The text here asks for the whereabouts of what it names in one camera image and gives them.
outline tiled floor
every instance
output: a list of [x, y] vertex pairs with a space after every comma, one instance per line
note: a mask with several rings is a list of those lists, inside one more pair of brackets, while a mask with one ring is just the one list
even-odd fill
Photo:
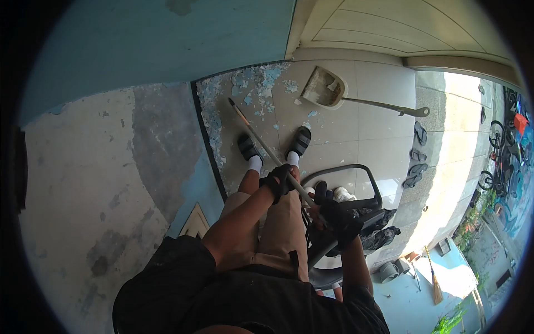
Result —
[[[339, 109], [330, 111], [299, 98], [315, 66], [324, 67], [343, 77], [348, 85], [349, 97], [415, 107], [414, 71], [394, 65], [349, 60], [293, 62], [274, 80], [272, 97], [265, 97], [266, 94], [261, 96], [261, 91], [258, 95], [257, 89], [251, 91], [256, 85], [252, 82], [245, 88], [234, 88], [234, 94], [238, 91], [241, 93], [233, 96], [235, 80], [232, 83], [232, 73], [211, 78], [209, 80], [219, 84], [220, 89], [212, 94], [201, 94], [201, 105], [203, 102], [204, 105], [213, 102], [219, 113], [222, 127], [220, 137], [212, 135], [210, 139], [217, 137], [214, 151], [219, 149], [220, 161], [217, 164], [227, 192], [236, 191], [247, 169], [235, 145], [236, 137], [245, 127], [226, 102], [226, 98], [231, 97], [247, 119], [252, 121], [266, 144], [280, 156], [283, 156], [299, 126], [311, 128], [312, 142], [300, 161], [302, 176], [347, 164], [367, 165], [379, 185], [384, 208], [396, 208], [409, 165], [414, 117], [401, 117], [394, 111], [349, 101], [345, 101]], [[295, 83], [298, 89], [291, 92], [291, 86]], [[208, 82], [201, 82], [198, 87], [199, 91], [203, 91], [203, 87], [206, 91]], [[247, 105], [244, 100], [249, 93], [252, 102]], [[216, 126], [215, 123], [213, 118], [205, 118], [207, 127]], [[265, 157], [263, 174], [273, 167], [272, 161]], [[320, 179], [327, 181], [329, 188], [347, 188], [357, 198], [373, 196], [363, 170], [346, 170]]]
[[[497, 114], [504, 110], [500, 85], [443, 72], [417, 72], [415, 78], [416, 107], [428, 106], [435, 111], [418, 119], [428, 131], [427, 144], [413, 141], [413, 146], [428, 156], [429, 168], [421, 182], [400, 196], [398, 211], [390, 222], [401, 234], [367, 257], [371, 268], [433, 245], [456, 230], [489, 160], [491, 120], [499, 119]], [[485, 94], [479, 92], [479, 84]], [[486, 120], [480, 124], [482, 106]], [[410, 166], [418, 163], [410, 161]]]

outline flip-flop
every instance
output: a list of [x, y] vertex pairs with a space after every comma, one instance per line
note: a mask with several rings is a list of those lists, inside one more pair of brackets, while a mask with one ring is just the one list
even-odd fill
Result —
[[263, 158], [256, 149], [256, 146], [254, 145], [254, 142], [252, 138], [248, 134], [242, 134], [237, 139], [237, 146], [239, 148], [239, 152], [243, 154], [243, 158], [245, 160], [249, 160], [253, 156], [259, 156], [263, 163]]
[[421, 126], [421, 123], [415, 122], [414, 132], [417, 135], [417, 140], [419, 141], [419, 144], [421, 144], [421, 146], [425, 146], [427, 143], [428, 135], [427, 131]]
[[415, 165], [408, 171], [408, 176], [416, 176], [428, 169], [427, 164]]
[[420, 152], [418, 149], [412, 149], [410, 151], [410, 158], [412, 158], [413, 160], [417, 160], [417, 161], [426, 161], [427, 155]]
[[287, 148], [284, 157], [287, 160], [287, 155], [290, 151], [296, 152], [301, 157], [311, 142], [311, 131], [307, 127], [299, 127], [295, 133], [295, 137], [291, 141], [291, 144]]
[[319, 181], [315, 185], [315, 203], [321, 205], [324, 198], [326, 198], [326, 181]]
[[417, 174], [414, 177], [407, 178], [406, 181], [402, 183], [404, 189], [413, 188], [415, 185], [423, 179], [421, 174]]

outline straw broom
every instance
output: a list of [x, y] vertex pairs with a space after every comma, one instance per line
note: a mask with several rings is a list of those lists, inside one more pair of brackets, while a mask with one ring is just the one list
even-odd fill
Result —
[[425, 251], [427, 252], [428, 262], [430, 262], [430, 270], [432, 270], [432, 299], [434, 300], [434, 305], [438, 305], [443, 300], [443, 293], [437, 282], [436, 274], [432, 268], [432, 261], [430, 260], [430, 253], [428, 253], [428, 248], [426, 246]]

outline white sock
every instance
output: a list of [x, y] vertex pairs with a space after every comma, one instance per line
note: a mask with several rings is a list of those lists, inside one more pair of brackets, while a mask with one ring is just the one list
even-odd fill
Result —
[[291, 166], [299, 166], [299, 155], [295, 151], [290, 151], [287, 154], [287, 163]]
[[262, 170], [262, 165], [263, 165], [263, 162], [260, 156], [253, 156], [250, 159], [248, 159], [248, 169], [253, 169], [257, 171], [258, 173], [260, 173], [260, 171]]

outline blue wall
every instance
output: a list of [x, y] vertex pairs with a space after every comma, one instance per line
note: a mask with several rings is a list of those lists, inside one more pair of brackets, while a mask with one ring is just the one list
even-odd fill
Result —
[[20, 124], [62, 103], [284, 58], [294, 0], [79, 0], [34, 66]]

